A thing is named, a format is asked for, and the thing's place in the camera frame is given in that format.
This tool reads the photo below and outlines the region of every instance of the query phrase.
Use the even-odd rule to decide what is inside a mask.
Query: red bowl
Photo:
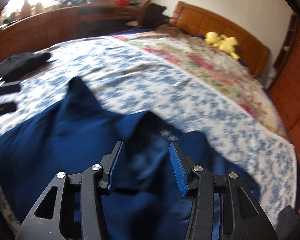
[[[130,4],[130,1],[126,1],[126,0],[117,0],[117,1],[114,1],[115,5],[116,6],[128,6]]]

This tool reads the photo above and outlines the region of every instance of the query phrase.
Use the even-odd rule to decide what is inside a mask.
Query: blue and white patterned quilt
[[[201,130],[211,146],[244,168],[261,186],[261,206],[273,225],[294,206],[294,147],[257,123],[233,101],[169,62],[111,37],[81,39],[49,49],[52,63],[28,75],[15,100],[18,110],[0,117],[0,135],[62,99],[81,76],[103,108],[119,113],[151,110],[183,131]]]

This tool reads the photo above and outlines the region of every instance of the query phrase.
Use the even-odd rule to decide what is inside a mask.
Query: bed
[[[275,226],[280,211],[295,205],[297,160],[255,78],[269,49],[229,20],[183,2],[169,23],[153,32],[79,39],[43,50],[52,53],[50,62],[24,77],[20,93],[0,97],[18,103],[15,113],[0,117],[0,135],[61,100],[69,80],[81,76],[108,110],[151,110],[182,131],[204,132],[216,151],[260,185],[260,204]],[[194,37],[209,31],[236,37],[248,68]],[[0,202],[16,233],[19,222],[1,188]]]

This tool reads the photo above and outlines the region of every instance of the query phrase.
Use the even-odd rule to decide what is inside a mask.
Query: wooden wardrobe
[[[295,146],[300,165],[300,23],[290,49],[290,57],[271,86],[270,96]]]

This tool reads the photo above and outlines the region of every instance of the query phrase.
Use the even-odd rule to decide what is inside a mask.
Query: pink floral blanket
[[[269,131],[287,139],[284,125],[262,84],[246,67],[203,39],[185,35],[168,25],[153,32],[113,38],[156,54],[193,74],[236,102]]]

